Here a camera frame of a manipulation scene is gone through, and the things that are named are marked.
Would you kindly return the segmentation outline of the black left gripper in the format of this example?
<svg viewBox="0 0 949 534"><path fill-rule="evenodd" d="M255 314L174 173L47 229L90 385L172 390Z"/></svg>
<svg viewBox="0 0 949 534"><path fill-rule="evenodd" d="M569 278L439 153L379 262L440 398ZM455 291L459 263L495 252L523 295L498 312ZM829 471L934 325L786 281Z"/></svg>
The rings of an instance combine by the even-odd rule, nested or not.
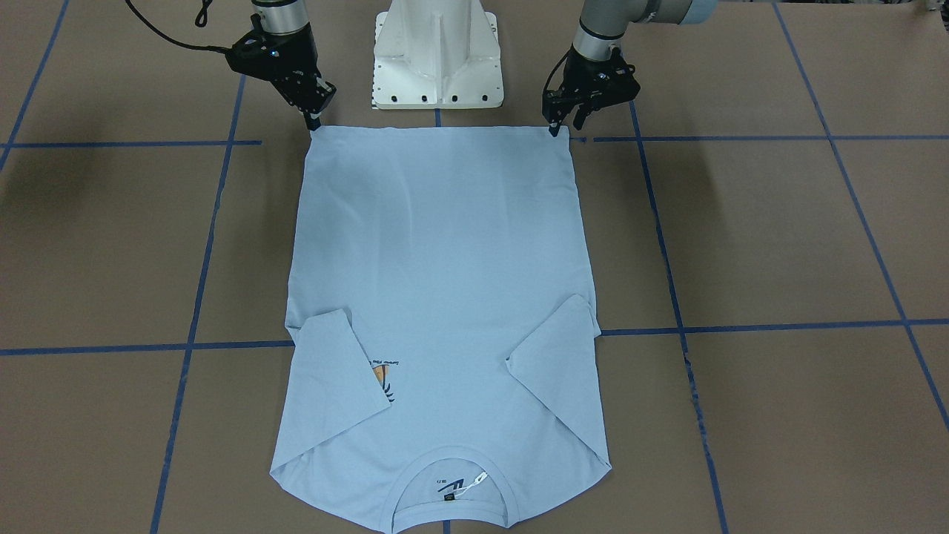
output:
<svg viewBox="0 0 949 534"><path fill-rule="evenodd" d="M543 85L543 118L550 135L558 136L563 119L572 111L573 128L582 128L591 113L633 101L641 91L635 72L636 67L626 63L617 45L608 47L603 61L588 59L570 48Z"/></svg>

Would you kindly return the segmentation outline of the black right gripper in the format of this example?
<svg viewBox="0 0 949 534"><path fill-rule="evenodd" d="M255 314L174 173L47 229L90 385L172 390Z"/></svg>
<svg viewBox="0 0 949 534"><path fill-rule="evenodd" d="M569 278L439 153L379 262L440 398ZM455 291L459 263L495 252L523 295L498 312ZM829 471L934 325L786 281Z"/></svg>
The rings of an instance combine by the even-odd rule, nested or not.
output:
<svg viewBox="0 0 949 534"><path fill-rule="evenodd" d="M306 128L321 128L321 114L337 93L323 78L311 27L277 35L252 30L225 53L230 68L270 82L289 105L315 105L302 109Z"/></svg>

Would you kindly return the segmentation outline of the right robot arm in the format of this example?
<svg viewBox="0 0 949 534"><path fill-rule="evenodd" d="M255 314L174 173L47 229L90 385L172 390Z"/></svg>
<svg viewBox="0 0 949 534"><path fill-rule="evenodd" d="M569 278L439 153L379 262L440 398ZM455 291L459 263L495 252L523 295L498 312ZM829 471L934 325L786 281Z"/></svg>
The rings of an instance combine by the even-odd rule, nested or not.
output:
<svg viewBox="0 0 949 534"><path fill-rule="evenodd" d="M321 128L337 89L323 78L304 1L252 1L252 28L225 53L232 71L270 82L305 119Z"/></svg>

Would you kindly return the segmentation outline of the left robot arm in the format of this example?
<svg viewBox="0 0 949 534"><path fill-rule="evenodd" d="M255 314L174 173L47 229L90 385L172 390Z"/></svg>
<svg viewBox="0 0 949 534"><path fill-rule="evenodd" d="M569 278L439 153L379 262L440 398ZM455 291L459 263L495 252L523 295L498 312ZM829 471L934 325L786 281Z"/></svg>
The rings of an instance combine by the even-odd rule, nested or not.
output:
<svg viewBox="0 0 949 534"><path fill-rule="evenodd" d="M558 136L567 116L579 131L589 116L637 97L636 67L627 63L621 40L631 24L699 24L715 1L586 1L572 45L552 68L542 91L542 115Z"/></svg>

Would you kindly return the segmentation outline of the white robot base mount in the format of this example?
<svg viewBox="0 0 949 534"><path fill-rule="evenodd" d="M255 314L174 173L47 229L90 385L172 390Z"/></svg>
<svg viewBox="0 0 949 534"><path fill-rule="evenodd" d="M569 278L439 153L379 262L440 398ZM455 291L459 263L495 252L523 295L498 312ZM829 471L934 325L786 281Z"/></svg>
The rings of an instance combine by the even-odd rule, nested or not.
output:
<svg viewBox="0 0 949 534"><path fill-rule="evenodd" d="M376 15L374 30L373 108L503 105L497 18L480 1L393 1Z"/></svg>

